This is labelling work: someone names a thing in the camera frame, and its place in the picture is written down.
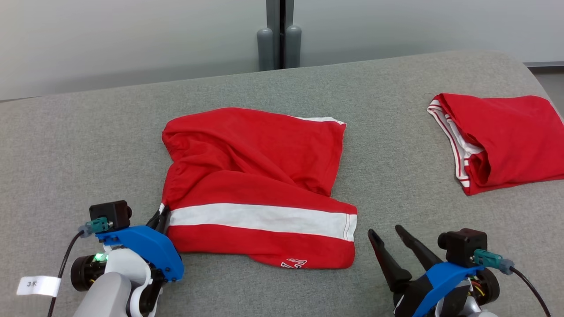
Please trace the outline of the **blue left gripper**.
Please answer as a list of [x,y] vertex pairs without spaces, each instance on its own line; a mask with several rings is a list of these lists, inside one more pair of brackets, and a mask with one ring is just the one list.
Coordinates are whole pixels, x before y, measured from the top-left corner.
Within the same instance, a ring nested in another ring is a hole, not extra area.
[[139,304],[143,291],[157,283],[152,269],[161,273],[163,283],[180,281],[185,265],[167,234],[171,209],[161,205],[146,225],[115,232],[97,233],[107,260],[104,272],[117,273],[130,283],[130,303]]

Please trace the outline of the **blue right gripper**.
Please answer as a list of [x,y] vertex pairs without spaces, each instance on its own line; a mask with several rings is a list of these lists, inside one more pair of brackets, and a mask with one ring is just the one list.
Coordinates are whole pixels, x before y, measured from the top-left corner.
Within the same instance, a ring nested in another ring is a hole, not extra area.
[[477,305],[475,299],[467,304],[471,290],[468,277],[476,275],[485,267],[478,265],[465,268],[443,262],[402,225],[395,225],[395,230],[427,271],[411,282],[411,273],[389,254],[381,237],[373,229],[368,230],[369,241],[390,291],[404,293],[393,311],[395,317],[427,317],[429,313],[433,313],[435,317],[457,317],[462,313],[476,312],[476,308],[471,308]]

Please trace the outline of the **red Bulls shorts white band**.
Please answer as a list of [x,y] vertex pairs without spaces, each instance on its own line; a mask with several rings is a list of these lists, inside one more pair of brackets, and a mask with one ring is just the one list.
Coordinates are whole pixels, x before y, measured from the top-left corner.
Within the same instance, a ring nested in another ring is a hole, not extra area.
[[243,254],[288,269],[346,269],[356,206],[332,198],[346,123],[228,107],[167,123],[162,207],[181,253]]

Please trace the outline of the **red Bulls jersey white sleeves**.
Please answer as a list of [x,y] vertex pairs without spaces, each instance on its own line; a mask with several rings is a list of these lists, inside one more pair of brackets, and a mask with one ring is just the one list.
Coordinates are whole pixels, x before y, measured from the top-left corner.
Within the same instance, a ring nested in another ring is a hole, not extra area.
[[449,139],[468,196],[564,179],[564,123],[544,98],[441,93],[427,112]]

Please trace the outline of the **grey rounded post foot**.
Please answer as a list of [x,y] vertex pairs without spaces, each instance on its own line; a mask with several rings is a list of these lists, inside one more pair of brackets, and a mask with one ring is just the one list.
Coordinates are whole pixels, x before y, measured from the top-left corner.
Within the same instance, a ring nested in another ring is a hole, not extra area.
[[274,34],[270,28],[262,28],[256,33],[259,58],[259,71],[275,68]]
[[300,67],[301,58],[301,36],[302,30],[300,27],[292,25],[286,28],[285,32],[285,68],[298,68]]

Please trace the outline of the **grey aluminium partition post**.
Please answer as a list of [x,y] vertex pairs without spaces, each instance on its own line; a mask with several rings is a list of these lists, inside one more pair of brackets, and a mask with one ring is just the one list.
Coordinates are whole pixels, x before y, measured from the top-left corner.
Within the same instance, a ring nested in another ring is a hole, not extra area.
[[290,66],[288,62],[288,31],[294,27],[295,0],[266,0],[266,28],[271,31],[272,70],[282,70]]

